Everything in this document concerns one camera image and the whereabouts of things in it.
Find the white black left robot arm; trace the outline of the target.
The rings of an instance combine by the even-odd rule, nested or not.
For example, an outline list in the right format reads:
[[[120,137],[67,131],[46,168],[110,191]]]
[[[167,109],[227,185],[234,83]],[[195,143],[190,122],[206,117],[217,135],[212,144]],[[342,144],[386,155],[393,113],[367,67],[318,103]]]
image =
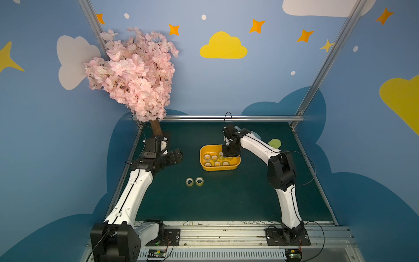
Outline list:
[[[86,259],[94,262],[136,262],[140,250],[150,242],[171,242],[164,236],[161,221],[147,221],[135,226],[138,209],[155,175],[165,167],[181,163],[179,149],[160,153],[155,158],[138,158],[113,211],[90,232],[92,252]]]

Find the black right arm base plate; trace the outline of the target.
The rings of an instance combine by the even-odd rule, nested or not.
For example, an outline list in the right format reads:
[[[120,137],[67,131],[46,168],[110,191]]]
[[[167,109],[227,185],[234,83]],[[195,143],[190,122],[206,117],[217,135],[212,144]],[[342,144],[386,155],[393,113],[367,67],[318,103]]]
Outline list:
[[[288,231],[282,228],[268,227],[265,229],[265,238],[269,246],[310,246],[306,230],[299,236],[292,236]]]

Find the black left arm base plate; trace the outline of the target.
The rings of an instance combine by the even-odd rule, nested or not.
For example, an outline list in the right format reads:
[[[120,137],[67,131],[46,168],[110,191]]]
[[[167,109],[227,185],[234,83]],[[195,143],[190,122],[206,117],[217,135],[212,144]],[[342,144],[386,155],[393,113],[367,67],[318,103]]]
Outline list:
[[[167,247],[167,246],[179,246],[180,245],[180,229],[164,229],[163,232],[159,232],[158,237],[148,244],[147,247]]]

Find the transparent tape roll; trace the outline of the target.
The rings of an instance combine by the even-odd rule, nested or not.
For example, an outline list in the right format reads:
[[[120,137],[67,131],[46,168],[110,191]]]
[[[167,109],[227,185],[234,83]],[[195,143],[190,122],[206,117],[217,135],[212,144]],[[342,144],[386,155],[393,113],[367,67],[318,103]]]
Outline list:
[[[205,154],[205,155],[204,155],[204,160],[205,160],[206,162],[210,161],[210,160],[211,160],[211,155],[210,155],[210,154]]]

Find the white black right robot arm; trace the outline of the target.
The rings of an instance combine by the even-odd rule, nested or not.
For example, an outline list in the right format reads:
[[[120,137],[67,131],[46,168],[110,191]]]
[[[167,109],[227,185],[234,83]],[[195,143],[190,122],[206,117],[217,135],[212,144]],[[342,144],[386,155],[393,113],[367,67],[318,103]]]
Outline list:
[[[245,149],[259,157],[267,165],[267,179],[276,190],[282,213],[283,235],[292,241],[304,233],[304,223],[296,200],[296,171],[290,153],[283,153],[264,143],[251,131],[237,129],[229,124],[223,128],[225,157],[239,157]]]

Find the yellow plastic storage box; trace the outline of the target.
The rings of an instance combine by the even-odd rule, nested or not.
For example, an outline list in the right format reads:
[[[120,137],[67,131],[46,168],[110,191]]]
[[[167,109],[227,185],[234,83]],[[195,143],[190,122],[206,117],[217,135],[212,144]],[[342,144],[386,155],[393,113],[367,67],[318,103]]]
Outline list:
[[[201,166],[203,167],[204,170],[206,170],[206,171],[234,170],[241,164],[241,157],[224,157],[223,160],[221,160],[220,158],[218,158],[218,160],[217,160],[221,163],[220,167],[215,167],[215,161],[213,161],[212,159],[210,161],[208,161],[212,164],[212,166],[211,167],[205,167],[206,161],[204,160],[204,155],[205,154],[210,154],[211,156],[213,156],[213,155],[218,156],[219,152],[222,152],[222,146],[221,145],[206,145],[206,146],[203,146],[200,149],[199,159],[200,159],[200,164],[201,164]],[[228,161],[230,165],[229,166],[223,166],[224,161]]]

